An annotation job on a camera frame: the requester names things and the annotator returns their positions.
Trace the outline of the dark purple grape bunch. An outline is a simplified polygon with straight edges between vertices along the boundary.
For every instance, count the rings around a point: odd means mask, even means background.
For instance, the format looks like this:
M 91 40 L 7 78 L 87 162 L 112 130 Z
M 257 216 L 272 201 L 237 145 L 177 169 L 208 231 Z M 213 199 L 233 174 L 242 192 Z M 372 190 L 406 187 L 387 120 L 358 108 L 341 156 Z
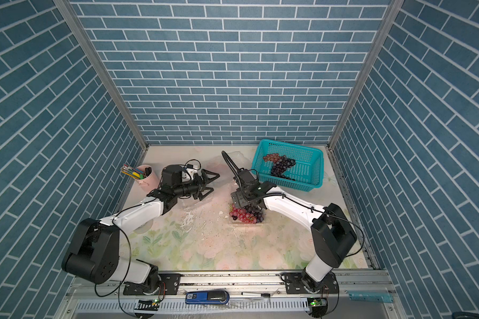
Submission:
M 245 210 L 246 219 L 249 223 L 262 223 L 264 221 L 264 214 L 261 207 L 248 205 Z

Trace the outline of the red grape bunch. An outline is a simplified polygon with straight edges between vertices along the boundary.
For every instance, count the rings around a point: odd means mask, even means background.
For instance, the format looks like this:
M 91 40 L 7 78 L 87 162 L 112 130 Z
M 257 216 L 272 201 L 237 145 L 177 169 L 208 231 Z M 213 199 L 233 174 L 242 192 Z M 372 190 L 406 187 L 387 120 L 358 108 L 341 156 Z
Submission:
M 229 215 L 232 218 L 233 222 L 241 222 L 241 223 L 246 223 L 246 224 L 256 224 L 256 223 L 249 223 L 248 220 L 246 219 L 246 208 L 245 207 L 236 207 L 235 205 L 230 206 L 230 212 Z
M 272 153 L 263 157 L 264 162 L 278 163 L 282 157 L 278 153 Z

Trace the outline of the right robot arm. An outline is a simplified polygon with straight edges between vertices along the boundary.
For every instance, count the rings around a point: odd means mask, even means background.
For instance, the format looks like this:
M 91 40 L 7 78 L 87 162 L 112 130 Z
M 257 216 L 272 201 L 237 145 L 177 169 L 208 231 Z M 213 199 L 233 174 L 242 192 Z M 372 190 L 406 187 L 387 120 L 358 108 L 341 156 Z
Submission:
M 238 189 L 231 194 L 236 207 L 247 205 L 267 209 L 299 223 L 311 233 L 315 255 L 302 272 L 302 283 L 316 292 L 324 278 L 339 268 L 357 242 L 355 225 L 336 204 L 322 206 L 290 195 L 272 182 L 260 182 L 251 171 L 233 169 Z

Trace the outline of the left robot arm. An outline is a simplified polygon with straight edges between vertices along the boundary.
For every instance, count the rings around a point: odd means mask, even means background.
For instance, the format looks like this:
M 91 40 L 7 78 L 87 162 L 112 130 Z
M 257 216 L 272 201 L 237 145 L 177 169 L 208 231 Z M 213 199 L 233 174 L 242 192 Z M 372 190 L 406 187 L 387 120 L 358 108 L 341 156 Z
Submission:
M 158 187 L 140 203 L 99 220 L 82 220 L 61 262 L 62 270 L 94 284 L 115 281 L 137 285 L 145 295 L 156 292 L 158 267 L 131 255 L 122 257 L 120 245 L 130 245 L 131 233 L 168 213 L 178 200 L 205 199 L 214 191 L 210 183 L 218 178 L 219 174 L 190 164 L 166 166 Z

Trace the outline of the clear clamshell container far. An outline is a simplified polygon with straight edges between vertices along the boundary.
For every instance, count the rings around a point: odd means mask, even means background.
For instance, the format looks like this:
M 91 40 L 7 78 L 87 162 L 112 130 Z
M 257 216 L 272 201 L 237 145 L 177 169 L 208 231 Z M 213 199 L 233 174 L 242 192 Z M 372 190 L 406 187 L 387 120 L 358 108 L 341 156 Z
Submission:
M 210 160 L 210 171 L 219 174 L 222 178 L 232 179 L 234 173 L 239 173 L 240 170 L 250 169 L 249 159 L 241 152 L 227 152 L 228 158 L 219 152 L 218 156 Z

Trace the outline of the clear clamshell container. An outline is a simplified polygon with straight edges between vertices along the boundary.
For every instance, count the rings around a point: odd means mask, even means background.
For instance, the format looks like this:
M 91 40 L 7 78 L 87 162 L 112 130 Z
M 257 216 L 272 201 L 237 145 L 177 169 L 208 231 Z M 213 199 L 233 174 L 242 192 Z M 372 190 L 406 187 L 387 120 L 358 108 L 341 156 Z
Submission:
M 218 156 L 210 160 L 210 171 L 219 174 L 222 178 L 232 179 L 234 173 L 239 173 L 240 170 L 250 169 L 249 159 L 241 152 L 227 152 L 228 158 L 219 152 Z
M 266 210 L 252 203 L 240 207 L 237 203 L 230 203 L 225 220 L 233 225 L 257 225 L 266 220 Z

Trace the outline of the dark grape bunch middle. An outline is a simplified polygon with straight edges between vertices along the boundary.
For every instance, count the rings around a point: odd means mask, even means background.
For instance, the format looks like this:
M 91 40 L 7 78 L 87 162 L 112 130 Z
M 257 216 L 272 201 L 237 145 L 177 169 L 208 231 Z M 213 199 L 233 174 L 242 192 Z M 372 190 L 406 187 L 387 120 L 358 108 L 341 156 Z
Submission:
M 286 156 L 282 156 L 282 159 L 278 163 L 274 163 L 274 165 L 271 168 L 271 175 L 275 176 L 277 178 L 283 178 L 283 179 L 290 179 L 285 175 L 285 172 L 288 169 L 291 169 L 296 165 L 296 160 L 288 158 Z

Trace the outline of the pink pen cup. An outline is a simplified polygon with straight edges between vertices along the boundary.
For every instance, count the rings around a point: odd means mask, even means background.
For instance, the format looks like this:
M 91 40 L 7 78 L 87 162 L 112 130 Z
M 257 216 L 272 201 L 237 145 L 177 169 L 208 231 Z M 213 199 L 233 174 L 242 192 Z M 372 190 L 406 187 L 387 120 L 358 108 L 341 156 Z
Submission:
M 149 165 L 138 166 L 137 170 L 142 173 L 142 178 L 137 179 L 137 184 L 146 192 L 152 191 L 159 186 L 160 179 Z

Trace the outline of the teal plastic basket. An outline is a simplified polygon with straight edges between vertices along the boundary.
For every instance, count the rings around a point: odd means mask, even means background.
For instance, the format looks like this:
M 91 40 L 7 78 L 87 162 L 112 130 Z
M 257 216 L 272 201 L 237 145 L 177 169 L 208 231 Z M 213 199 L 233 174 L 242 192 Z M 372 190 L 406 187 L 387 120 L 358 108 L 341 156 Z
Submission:
M 323 185 L 324 155 L 316 148 L 264 139 L 258 145 L 252 169 L 263 182 L 312 191 Z

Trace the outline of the coloured pens bundle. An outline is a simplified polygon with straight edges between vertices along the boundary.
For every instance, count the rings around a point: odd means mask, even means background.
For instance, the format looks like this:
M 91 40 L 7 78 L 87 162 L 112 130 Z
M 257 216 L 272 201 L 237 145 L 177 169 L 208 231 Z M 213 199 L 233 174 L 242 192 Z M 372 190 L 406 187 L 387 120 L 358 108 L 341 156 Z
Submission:
M 136 180 L 145 179 L 146 177 L 146 174 L 143 171 L 128 165 L 123 165 L 121 167 L 121 173 L 126 174 Z

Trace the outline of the black marker pen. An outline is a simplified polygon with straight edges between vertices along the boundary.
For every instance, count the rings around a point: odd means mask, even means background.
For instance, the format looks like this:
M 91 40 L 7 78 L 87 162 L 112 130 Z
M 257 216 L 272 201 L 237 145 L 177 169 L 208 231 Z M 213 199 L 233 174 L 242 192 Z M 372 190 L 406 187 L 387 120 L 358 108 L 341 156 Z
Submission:
M 241 295 L 254 298 L 271 298 L 270 293 L 242 292 Z

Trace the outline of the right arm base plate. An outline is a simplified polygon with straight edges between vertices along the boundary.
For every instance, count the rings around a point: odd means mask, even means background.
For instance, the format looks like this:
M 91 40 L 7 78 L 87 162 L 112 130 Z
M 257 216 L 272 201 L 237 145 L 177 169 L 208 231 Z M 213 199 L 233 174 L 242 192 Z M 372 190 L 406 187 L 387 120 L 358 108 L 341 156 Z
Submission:
M 283 272 L 280 279 L 285 284 L 286 293 L 289 295 L 337 294 L 339 292 L 339 285 L 333 272 L 329 272 L 319 282 L 314 281 L 304 271 Z

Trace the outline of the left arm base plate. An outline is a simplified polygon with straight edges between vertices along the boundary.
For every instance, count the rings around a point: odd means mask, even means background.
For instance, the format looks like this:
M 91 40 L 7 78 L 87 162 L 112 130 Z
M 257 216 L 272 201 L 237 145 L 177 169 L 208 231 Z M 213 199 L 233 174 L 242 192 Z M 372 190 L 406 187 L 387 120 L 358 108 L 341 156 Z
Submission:
M 176 295 L 182 275 L 178 273 L 155 274 L 142 284 L 125 283 L 125 296 L 166 296 Z

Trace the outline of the aluminium front rail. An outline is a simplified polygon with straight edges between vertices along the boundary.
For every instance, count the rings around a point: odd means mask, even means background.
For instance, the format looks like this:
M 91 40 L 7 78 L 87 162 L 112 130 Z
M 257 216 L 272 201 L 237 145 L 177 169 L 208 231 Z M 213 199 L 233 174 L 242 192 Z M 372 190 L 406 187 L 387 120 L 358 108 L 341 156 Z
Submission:
M 289 295 L 280 275 L 301 271 L 182 271 L 176 295 L 125 296 L 122 291 L 98 297 L 92 284 L 77 279 L 56 318 L 405 318 L 403 306 L 387 271 L 336 269 L 337 294 Z M 188 292 L 223 290 L 225 305 L 190 305 Z M 354 301 L 349 292 L 386 292 L 393 303 Z M 270 293 L 271 298 L 242 296 Z

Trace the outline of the teal metal bracket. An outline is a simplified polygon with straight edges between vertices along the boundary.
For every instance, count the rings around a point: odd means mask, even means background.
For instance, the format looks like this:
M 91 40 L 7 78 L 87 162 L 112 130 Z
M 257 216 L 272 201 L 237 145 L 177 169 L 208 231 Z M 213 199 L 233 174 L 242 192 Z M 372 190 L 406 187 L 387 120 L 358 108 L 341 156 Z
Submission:
M 393 297 L 386 292 L 349 292 L 349 298 L 354 301 L 370 303 L 393 303 Z

